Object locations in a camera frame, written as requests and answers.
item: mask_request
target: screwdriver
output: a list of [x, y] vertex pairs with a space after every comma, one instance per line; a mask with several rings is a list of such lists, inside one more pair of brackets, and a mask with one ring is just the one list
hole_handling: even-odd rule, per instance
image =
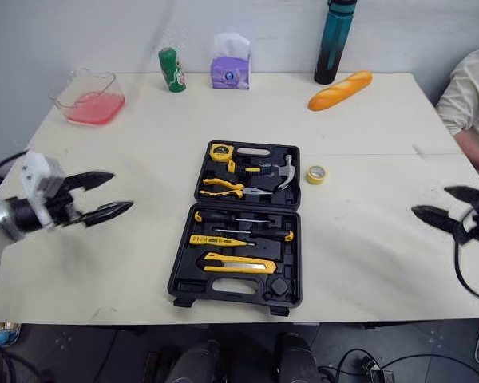
[[290, 242], [295, 237], [295, 234], [291, 230], [282, 229], [251, 229], [250, 231], [242, 230], [227, 230], [227, 229], [214, 229], [221, 233], [240, 233], [250, 234], [252, 238], [263, 237], [268, 239], [281, 239], [285, 242]]
[[219, 213], [216, 211], [196, 211], [193, 216], [197, 222], [256, 222], [256, 223], [270, 223], [269, 219], [246, 219], [246, 218], [236, 218], [232, 214], [228, 213]]
[[214, 246], [255, 246], [255, 243], [238, 241], [237, 239], [230, 239], [224, 237], [214, 237], [212, 235], [197, 235], [190, 236], [191, 245], [214, 245]]

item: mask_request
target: water bottle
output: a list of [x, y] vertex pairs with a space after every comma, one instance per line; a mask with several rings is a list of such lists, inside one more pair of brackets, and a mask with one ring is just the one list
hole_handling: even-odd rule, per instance
[[327, 22], [314, 72], [319, 84], [330, 84], [335, 79], [356, 5], [357, 0], [328, 0]]

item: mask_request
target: yellow utility knife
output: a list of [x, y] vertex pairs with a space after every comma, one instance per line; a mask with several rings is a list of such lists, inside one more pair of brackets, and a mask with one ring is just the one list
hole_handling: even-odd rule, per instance
[[217, 273], [273, 274], [277, 266], [266, 259], [207, 253], [199, 261], [204, 271]]
[[214, 246], [255, 246], [255, 243], [239, 241], [237, 239], [230, 239], [225, 237], [215, 237], [213, 235], [197, 235], [190, 236], [191, 245], [214, 245]]

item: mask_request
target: pliers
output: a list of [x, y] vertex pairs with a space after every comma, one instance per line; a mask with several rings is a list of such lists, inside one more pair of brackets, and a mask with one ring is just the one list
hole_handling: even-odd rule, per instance
[[83, 188], [88, 191], [110, 181], [114, 176], [109, 172], [86, 172], [66, 177], [57, 193], [45, 201], [45, 207], [55, 225], [69, 226], [82, 222], [86, 227], [91, 227], [130, 209], [133, 201], [107, 203], [88, 213], [81, 213], [73, 206], [73, 196], [70, 194], [72, 190]]
[[429, 205], [418, 205], [412, 207], [412, 212], [422, 221], [437, 229], [446, 231], [452, 235], [457, 235], [458, 242], [465, 244], [471, 239], [479, 241], [479, 190], [468, 186], [451, 186], [445, 188], [445, 191], [454, 198], [466, 202], [474, 207], [472, 220], [475, 225], [466, 231], [463, 222], [458, 222], [449, 217], [449, 212], [439, 207]]
[[217, 193], [207, 191], [207, 190], [199, 190], [199, 193], [202, 195], [209, 195], [210, 197], [220, 197], [222, 195], [230, 195], [235, 194], [238, 198], [243, 198], [243, 194], [250, 194], [250, 195], [270, 195], [273, 194], [271, 191], [258, 189], [258, 188], [246, 188], [243, 184], [232, 184], [229, 181], [221, 180], [220, 178], [205, 178], [202, 180], [204, 185], [220, 185], [231, 190], [227, 191], [220, 191]]

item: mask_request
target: person's arm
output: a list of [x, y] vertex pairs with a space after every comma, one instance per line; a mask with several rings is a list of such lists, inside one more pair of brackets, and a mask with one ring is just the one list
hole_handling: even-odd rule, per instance
[[479, 145], [468, 132], [479, 119], [479, 51], [467, 56], [452, 72], [437, 112], [461, 150], [479, 169]]
[[463, 130], [454, 136], [454, 138], [472, 165], [479, 169], [479, 145], [472, 140], [469, 131]]

